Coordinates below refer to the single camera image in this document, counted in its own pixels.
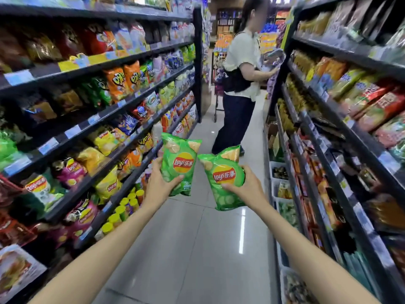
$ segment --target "forearm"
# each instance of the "forearm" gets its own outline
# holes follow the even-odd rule
[[[321,304],[377,304],[344,268],[313,245],[270,205],[254,209]]]
[[[159,206],[145,205],[50,281],[29,304],[90,304]]]

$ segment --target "white short-sleeve shirt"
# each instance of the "white short-sleeve shirt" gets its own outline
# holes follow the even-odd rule
[[[249,63],[254,67],[261,68],[260,59],[258,35],[256,33],[252,34],[250,30],[245,29],[242,33],[235,36],[230,43],[224,62],[224,68],[227,71],[233,71],[243,63]],[[259,82],[252,82],[250,86],[243,91],[228,91],[225,93],[231,96],[247,97],[252,101],[256,101],[256,96],[260,94]]]

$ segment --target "shelf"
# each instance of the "shelf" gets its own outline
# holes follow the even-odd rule
[[[281,148],[283,149],[283,154],[284,154],[284,161],[286,162],[286,170],[288,174],[288,180],[290,182],[290,189],[291,189],[291,194],[292,194],[292,200],[294,201],[295,204],[295,209],[297,212],[297,217],[300,225],[300,231],[302,234],[306,236],[307,239],[309,239],[308,236],[308,229],[306,225],[303,224],[303,222],[306,221],[305,215],[304,215],[304,209],[302,209],[301,206],[301,199],[300,199],[300,192],[298,189],[298,184],[296,183],[296,178],[295,178],[295,170],[294,166],[292,164],[292,159],[290,157],[290,153],[288,151],[288,145],[287,145],[287,140],[288,137],[284,133],[282,124],[281,124],[281,117],[279,110],[276,106],[275,109],[275,114],[276,114],[276,119],[277,119],[277,126],[278,126],[278,135],[279,135],[279,140],[281,144]]]
[[[129,148],[131,148],[132,143],[139,138],[144,137],[144,135],[149,132],[152,126],[158,122],[162,116],[170,110],[175,104],[181,100],[188,92],[191,90],[192,86],[190,86],[187,90],[183,91],[181,94],[176,96],[173,100],[171,100],[166,106],[164,106],[159,112],[155,113],[148,122],[143,124],[140,128],[138,128],[134,133],[132,133],[123,143],[123,145],[117,149],[115,149],[109,156],[109,160],[104,163],[104,165],[100,166],[99,169],[92,173],[92,175],[88,174],[79,185],[75,188],[70,189],[68,193],[64,195],[64,197],[55,204],[45,215],[45,220],[57,223],[66,213],[68,213],[76,204],[77,200],[89,190],[89,188],[97,183],[100,179],[105,177],[110,170],[116,165],[117,161],[121,158],[121,156],[126,153]]]
[[[144,19],[164,21],[189,21],[191,15],[173,13],[153,5],[121,5],[95,2],[94,6],[83,0],[7,0],[0,3],[0,14],[17,16],[83,17],[100,19]]]
[[[398,204],[405,209],[405,169],[401,164],[385,149],[385,147],[375,140],[368,132],[364,132],[345,113],[340,111],[339,104],[329,98],[326,92],[318,92],[314,87],[305,82],[302,72],[290,61],[288,67],[299,79],[311,97],[321,106],[324,116],[331,120],[344,134],[346,140],[351,144],[362,163],[365,163],[376,175],[381,183],[390,188],[390,194],[394,196]]]
[[[326,213],[325,206],[319,196],[318,187],[314,181],[313,173],[306,161],[306,158],[303,156],[304,149],[302,148],[301,139],[296,133],[294,133],[290,139],[290,142],[292,144],[294,154],[298,159],[301,174],[304,178],[304,183],[306,186],[306,192],[308,193],[309,200],[312,204],[313,212],[322,235],[325,250],[330,257],[344,267],[345,263],[339,247],[337,246],[337,241],[331,227],[331,222],[329,221]]]
[[[186,114],[190,111],[191,107],[195,104],[195,102],[191,103],[187,109],[185,109],[182,114],[179,116],[179,119],[170,126],[168,130],[169,133],[172,133],[177,125],[181,123],[182,119],[186,116]],[[190,128],[187,137],[189,138],[192,131],[196,127],[198,120],[194,122],[193,126]],[[94,235],[99,231],[102,225],[108,220],[108,217],[114,212],[115,208],[119,205],[119,202],[128,195],[129,191],[135,184],[135,181],[140,177],[143,171],[148,167],[150,161],[156,156],[159,149],[163,146],[163,142],[160,141],[155,147],[153,147],[148,155],[142,160],[142,164],[139,168],[136,168],[126,179],[126,181],[122,184],[121,189],[114,194],[110,201],[104,206],[103,210],[97,214],[94,218],[93,222],[91,223],[90,227],[76,240],[74,243],[74,248],[77,250],[83,249],[84,246],[91,240]]]
[[[295,107],[291,101],[290,95],[288,94],[286,85],[283,83],[281,85],[281,92],[283,93],[283,97],[284,97],[284,102],[286,103],[288,112],[290,113],[291,116],[291,120],[294,124],[294,126],[296,126],[297,124],[299,124],[301,122],[297,111],[295,110]]]
[[[302,6],[302,9],[309,9],[309,8],[313,8],[316,6],[323,5],[323,4],[336,2],[336,1],[342,1],[342,0],[308,0],[308,1],[304,1],[303,4],[298,4],[298,7]]]
[[[157,82],[154,86],[148,89],[138,91],[138,93],[128,96],[127,98],[119,101],[118,103],[107,107],[105,110],[89,117],[71,129],[66,130],[64,133],[51,138],[47,143],[33,150],[28,156],[10,164],[3,171],[3,175],[14,182],[19,182],[31,175],[39,167],[51,162],[57,155],[61,154],[77,141],[86,137],[89,133],[93,132],[100,124],[122,114],[129,107],[136,107],[141,101],[153,91],[166,85],[170,81],[176,79],[178,75],[185,70],[192,68],[193,64],[185,65],[183,68],[171,73],[166,79]]]
[[[319,139],[320,135],[307,113],[300,113],[301,127],[310,137],[315,152],[321,161],[328,178],[328,184],[336,193],[339,204],[343,209],[347,222],[351,225],[356,242],[366,256],[378,286],[380,287],[384,303],[404,303],[405,285],[395,266],[386,246],[374,230],[362,205],[350,189],[350,186],[335,162],[331,150]]]
[[[71,61],[62,61],[0,75],[0,98],[15,95],[16,93],[20,94],[23,91],[32,90],[48,83],[58,83],[77,76],[98,72],[102,69],[121,66],[127,62],[192,43],[192,38],[171,40],[152,44],[149,50],[143,52],[140,50],[117,50],[85,57],[85,62],[80,63],[80,65]]]
[[[319,40],[304,38],[297,34],[294,34],[292,38],[321,51],[333,54],[340,60],[349,61],[360,67],[378,71],[379,73],[383,73],[386,76],[391,76],[392,78],[405,83],[405,66],[396,63],[388,63],[369,57],[371,49],[370,46],[355,45],[348,50]]]

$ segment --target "right hand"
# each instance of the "right hand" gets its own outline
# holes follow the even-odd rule
[[[233,184],[222,184],[222,187],[232,193],[238,195],[253,211],[261,209],[269,202],[263,192],[262,184],[256,175],[252,172],[248,165],[241,165],[245,171],[245,183],[241,187]]]

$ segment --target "left hand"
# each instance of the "left hand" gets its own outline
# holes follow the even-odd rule
[[[143,205],[154,205],[160,208],[160,206],[163,205],[163,203],[169,197],[170,192],[184,178],[184,175],[180,175],[170,182],[164,181],[162,173],[160,172],[162,160],[163,158],[156,158],[152,162],[152,174],[146,188],[145,201],[142,203]]]

